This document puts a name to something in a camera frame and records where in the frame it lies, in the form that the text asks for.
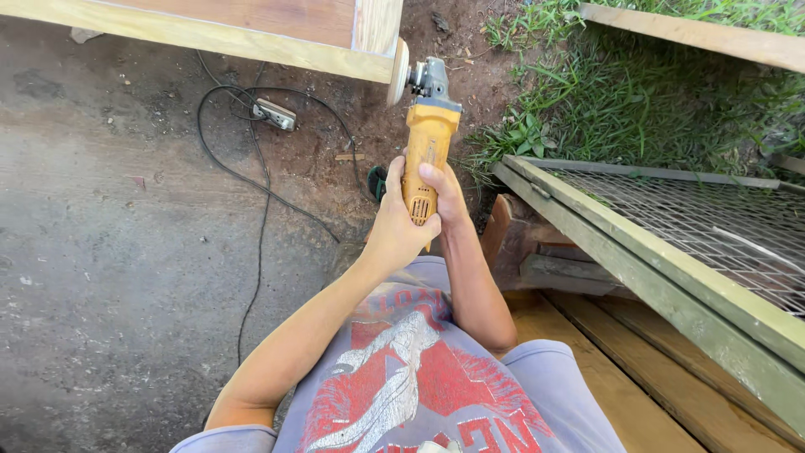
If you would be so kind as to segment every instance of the forearm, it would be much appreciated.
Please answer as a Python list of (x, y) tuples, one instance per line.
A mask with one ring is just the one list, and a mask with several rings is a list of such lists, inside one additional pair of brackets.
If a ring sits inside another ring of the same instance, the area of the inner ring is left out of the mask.
[(446, 226), (440, 240), (456, 324), (492, 353), (507, 352), (517, 345), (517, 330), (486, 265), (472, 220), (468, 216)]
[(316, 294), (268, 335), (221, 390), (205, 429), (257, 419), (270, 426), (289, 389), (310, 372), (355, 307), (387, 275), (358, 259), (341, 278)]

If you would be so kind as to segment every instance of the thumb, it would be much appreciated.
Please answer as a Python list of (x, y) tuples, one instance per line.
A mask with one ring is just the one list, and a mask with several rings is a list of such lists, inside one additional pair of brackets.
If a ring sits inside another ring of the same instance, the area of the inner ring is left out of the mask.
[(442, 232), (442, 216), (433, 214), (420, 229), (427, 233), (428, 240), (435, 238)]
[(443, 171), (431, 164), (419, 164), (419, 177), (422, 178), (422, 181), (425, 181), (425, 184), (436, 189), (436, 193), (439, 195), (449, 191), (448, 178)]

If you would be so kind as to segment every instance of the concrete floor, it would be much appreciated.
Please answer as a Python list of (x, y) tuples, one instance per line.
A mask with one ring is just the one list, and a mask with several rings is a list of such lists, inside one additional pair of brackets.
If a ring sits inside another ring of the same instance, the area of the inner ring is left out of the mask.
[[(0, 60), (0, 446), (167, 451), (237, 367), (265, 197), (202, 154), (195, 107), (211, 82), (194, 51), (111, 35), (77, 45), (66, 27), (0, 17)], [(220, 117), (216, 149), (259, 177), (243, 123)], [(337, 142), (326, 129), (320, 141)], [(297, 174), (261, 141), (276, 191), (363, 237), (374, 205), (350, 167), (327, 155), (330, 167)], [(320, 289), (335, 246), (271, 203), (245, 353)]]

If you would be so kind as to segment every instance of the metal grid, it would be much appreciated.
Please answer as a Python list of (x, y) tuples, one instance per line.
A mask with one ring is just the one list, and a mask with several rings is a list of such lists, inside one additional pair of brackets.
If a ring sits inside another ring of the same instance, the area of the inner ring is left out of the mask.
[(546, 170), (805, 319), (805, 197), (740, 185)]

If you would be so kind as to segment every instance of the angle grinder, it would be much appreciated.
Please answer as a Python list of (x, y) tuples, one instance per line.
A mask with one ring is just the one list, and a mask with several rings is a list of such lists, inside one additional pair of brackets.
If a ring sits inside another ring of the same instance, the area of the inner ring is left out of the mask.
[[(386, 105), (393, 106), (406, 86), (416, 95), (408, 109), (406, 124), (408, 154), (402, 175), (402, 199), (415, 225), (423, 225), (436, 212), (436, 191), (419, 178), (419, 165), (428, 163), (442, 169), (448, 159), (450, 137), (458, 129), (461, 104), (448, 96), (444, 61), (429, 56), (424, 62), (408, 66), (408, 46), (397, 39), (397, 52), (391, 74)], [(431, 244), (425, 246), (430, 251)]]

